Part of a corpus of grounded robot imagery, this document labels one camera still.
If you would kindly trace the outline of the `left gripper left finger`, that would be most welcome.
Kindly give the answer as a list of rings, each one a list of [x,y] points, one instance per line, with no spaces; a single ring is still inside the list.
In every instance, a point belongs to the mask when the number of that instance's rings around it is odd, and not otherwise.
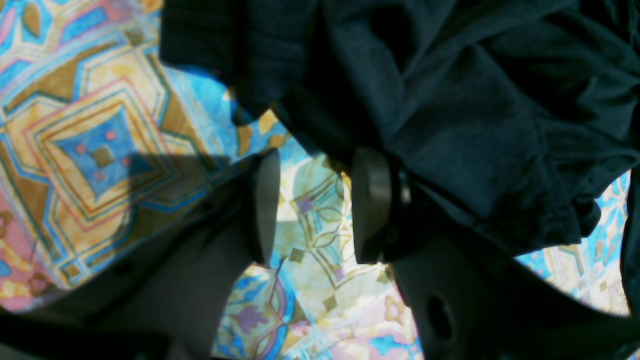
[[[210,360],[228,298],[275,247],[281,155],[272,148],[178,223],[47,305],[1,313],[3,360]]]

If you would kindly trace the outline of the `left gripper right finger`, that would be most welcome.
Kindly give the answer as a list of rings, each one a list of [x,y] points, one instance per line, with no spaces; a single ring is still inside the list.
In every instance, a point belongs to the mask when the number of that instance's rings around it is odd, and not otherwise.
[[[454,223],[371,148],[350,171],[355,257],[393,270],[428,360],[626,360],[639,321],[554,289],[512,256]]]

